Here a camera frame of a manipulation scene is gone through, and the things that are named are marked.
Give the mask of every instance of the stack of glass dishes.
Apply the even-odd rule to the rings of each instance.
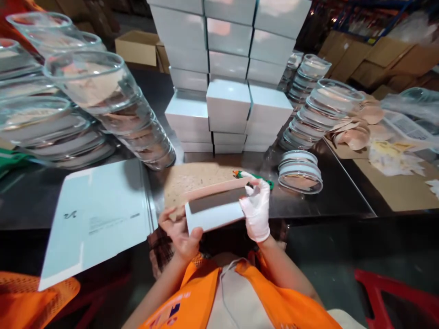
[[[0,81],[41,72],[41,65],[17,41],[0,39]]]
[[[303,59],[303,53],[297,50],[293,50],[292,55],[289,57],[287,67],[285,68],[282,79],[280,80],[278,89],[287,92],[291,86],[291,81],[294,78],[297,68]]]
[[[286,150],[311,148],[364,100],[364,95],[339,81],[321,79],[284,131],[279,145]]]
[[[297,112],[305,104],[306,98],[317,85],[317,81],[325,76],[331,65],[330,62],[316,55],[305,55],[300,67],[297,69],[293,83],[287,94],[293,107],[291,117],[296,116]]]
[[[1,108],[0,138],[56,167],[75,170],[115,150],[89,121],[73,113],[67,99],[20,97],[2,101]]]
[[[174,163],[175,150],[124,60],[73,51],[46,59],[44,75],[152,170]]]

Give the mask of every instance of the red chair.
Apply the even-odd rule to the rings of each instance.
[[[369,298],[370,329],[439,328],[439,298],[363,270],[355,270],[355,279]]]

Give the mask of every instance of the gloved hand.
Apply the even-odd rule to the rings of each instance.
[[[268,204],[270,201],[270,185],[262,179],[256,179],[245,171],[242,177],[252,177],[250,184],[246,186],[247,197],[241,198],[239,204],[246,216],[247,234],[255,242],[263,242],[270,236],[268,226]]]

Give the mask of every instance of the table surface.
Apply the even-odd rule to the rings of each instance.
[[[236,165],[277,183],[277,166],[284,152],[279,146],[265,153],[243,154],[184,153],[175,133],[169,127],[164,112],[173,95],[171,77],[167,74],[133,69],[132,73],[143,93],[174,144],[177,159],[174,165],[189,162],[215,161]],[[270,218],[282,218],[292,224],[375,218],[376,209],[369,205],[338,158],[324,141],[312,150],[319,160],[323,190],[317,195],[305,196],[290,192],[276,184],[270,198]],[[123,146],[98,165],[134,157]],[[48,229],[51,227],[59,192],[70,171],[31,165],[17,169],[0,180],[0,230]],[[149,171],[151,188],[158,212],[164,205],[163,172]],[[372,199],[379,199],[372,191]]]

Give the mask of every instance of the orange vest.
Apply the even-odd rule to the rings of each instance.
[[[139,328],[205,329],[221,270],[212,260],[200,269],[190,263],[181,289]],[[274,328],[341,329],[316,301],[294,290],[275,286],[248,262],[239,261],[235,271],[251,283]],[[267,274],[263,262],[262,272]]]

